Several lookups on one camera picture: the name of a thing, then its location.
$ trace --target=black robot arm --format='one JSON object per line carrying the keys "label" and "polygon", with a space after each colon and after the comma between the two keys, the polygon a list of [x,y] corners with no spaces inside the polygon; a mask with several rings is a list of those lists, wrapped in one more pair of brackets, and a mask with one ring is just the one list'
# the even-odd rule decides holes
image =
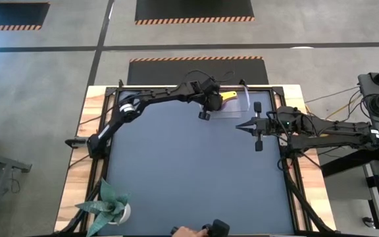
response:
{"label": "black robot arm", "polygon": [[199,118],[209,120],[207,111],[218,111],[222,107],[223,98],[219,94],[220,84],[213,78],[203,83],[198,81],[184,82],[175,88],[162,88],[143,91],[134,95],[128,95],[118,102],[113,108],[111,120],[106,127],[97,134],[93,134],[87,140],[89,156],[99,158],[105,154],[108,141],[114,133],[124,124],[138,118],[144,109],[151,104],[166,101],[196,102],[203,106]]}
{"label": "black robot arm", "polygon": [[253,117],[236,128],[258,137],[256,150],[262,150],[263,135],[280,136],[285,134],[287,157],[294,153],[302,154],[311,148],[349,146],[354,149],[378,149],[379,134],[368,122],[340,122],[322,120],[306,115],[293,107],[280,107],[267,112],[267,118]]}

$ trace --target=hazard stripe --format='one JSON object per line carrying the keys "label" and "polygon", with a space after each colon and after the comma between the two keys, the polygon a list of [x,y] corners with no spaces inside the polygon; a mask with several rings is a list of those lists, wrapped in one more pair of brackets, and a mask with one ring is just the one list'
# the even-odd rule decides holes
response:
{"label": "hazard stripe", "polygon": [[187,23],[207,23],[207,22],[250,22],[254,20],[255,20],[254,16],[220,16],[220,17],[136,20],[135,23],[136,25],[151,25],[151,24],[187,24]]}
{"label": "hazard stripe", "polygon": [[36,25],[0,25],[0,30],[40,30],[41,27]]}
{"label": "hazard stripe", "polygon": [[262,60],[261,56],[235,56],[235,57],[169,57],[169,58],[138,58],[130,59],[132,62],[142,62],[142,61],[193,61],[193,60]]}

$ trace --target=human hand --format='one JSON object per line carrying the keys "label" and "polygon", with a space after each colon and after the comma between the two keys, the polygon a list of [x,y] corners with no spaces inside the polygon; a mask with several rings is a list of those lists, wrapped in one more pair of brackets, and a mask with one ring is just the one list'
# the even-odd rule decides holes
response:
{"label": "human hand", "polygon": [[207,236],[207,229],[200,230],[199,232],[191,230],[187,227],[181,226],[172,237],[204,237]]}

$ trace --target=black floor mat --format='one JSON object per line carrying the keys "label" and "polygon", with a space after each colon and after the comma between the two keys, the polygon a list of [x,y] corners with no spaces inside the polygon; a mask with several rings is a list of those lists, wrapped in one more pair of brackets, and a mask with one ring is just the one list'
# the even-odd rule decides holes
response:
{"label": "black floor mat", "polygon": [[40,30],[49,3],[0,3],[0,30]]}
{"label": "black floor mat", "polygon": [[254,20],[250,0],[137,0],[136,24]]}
{"label": "black floor mat", "polygon": [[183,81],[207,79],[201,70],[223,85],[238,85],[241,79],[251,85],[268,85],[262,57],[175,57],[132,59],[128,85],[178,85]]}

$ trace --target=concrete floor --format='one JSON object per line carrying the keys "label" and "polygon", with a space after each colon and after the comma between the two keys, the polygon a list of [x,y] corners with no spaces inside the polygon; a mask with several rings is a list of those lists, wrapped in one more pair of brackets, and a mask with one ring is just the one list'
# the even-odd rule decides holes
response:
{"label": "concrete floor", "polygon": [[[0,47],[96,46],[107,3],[52,0],[40,31],[0,32]],[[136,26],[136,1],[116,0],[105,45],[379,42],[379,0],[252,3],[255,22]],[[76,131],[94,55],[93,51],[0,53],[0,154],[33,163],[31,173],[16,174],[21,192],[3,198],[0,236],[52,232],[71,152],[64,140]],[[105,51],[95,85],[126,81],[131,58],[244,55],[265,58],[270,84],[301,84],[305,101],[355,86],[358,74],[379,71],[379,47]],[[353,92],[309,107],[325,117],[345,105]],[[334,119],[345,116],[340,113]],[[358,111],[351,117],[351,121],[365,119]],[[349,152],[341,149],[332,154]],[[320,157],[321,163],[331,159]],[[361,224],[361,218],[369,215],[364,177],[358,168],[327,178],[330,203],[340,231],[379,235]]]}

